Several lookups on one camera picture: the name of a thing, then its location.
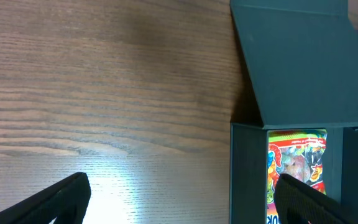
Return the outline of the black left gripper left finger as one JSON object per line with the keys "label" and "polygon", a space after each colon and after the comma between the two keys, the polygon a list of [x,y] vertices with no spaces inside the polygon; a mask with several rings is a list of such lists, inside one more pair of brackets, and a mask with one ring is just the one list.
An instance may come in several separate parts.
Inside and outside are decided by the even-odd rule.
{"label": "black left gripper left finger", "polygon": [[82,224],[91,197],[88,176],[76,172],[0,212],[0,224]]}

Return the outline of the dark green gift box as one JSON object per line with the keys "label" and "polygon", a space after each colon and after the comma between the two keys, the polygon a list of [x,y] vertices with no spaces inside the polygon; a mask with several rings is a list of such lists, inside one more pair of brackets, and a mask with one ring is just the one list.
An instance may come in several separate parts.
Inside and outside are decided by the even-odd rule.
{"label": "dark green gift box", "polygon": [[229,221],[267,223],[268,132],[324,129],[325,195],[358,223],[358,35],[342,0],[232,0],[252,94],[231,125]]}

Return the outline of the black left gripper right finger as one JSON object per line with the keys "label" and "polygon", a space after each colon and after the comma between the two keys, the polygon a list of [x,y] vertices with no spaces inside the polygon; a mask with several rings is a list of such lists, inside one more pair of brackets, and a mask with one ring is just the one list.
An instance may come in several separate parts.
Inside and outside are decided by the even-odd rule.
{"label": "black left gripper right finger", "polygon": [[333,199],[300,180],[281,174],[273,195],[281,224],[355,224]]}

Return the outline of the colourful gummy candy bag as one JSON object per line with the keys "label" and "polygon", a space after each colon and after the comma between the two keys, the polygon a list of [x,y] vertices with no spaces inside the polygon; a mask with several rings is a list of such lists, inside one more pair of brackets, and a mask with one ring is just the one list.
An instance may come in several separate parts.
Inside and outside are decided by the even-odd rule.
{"label": "colourful gummy candy bag", "polygon": [[323,159],[327,131],[324,129],[268,132],[267,224],[279,223],[273,199],[280,174],[289,174],[325,194]]}

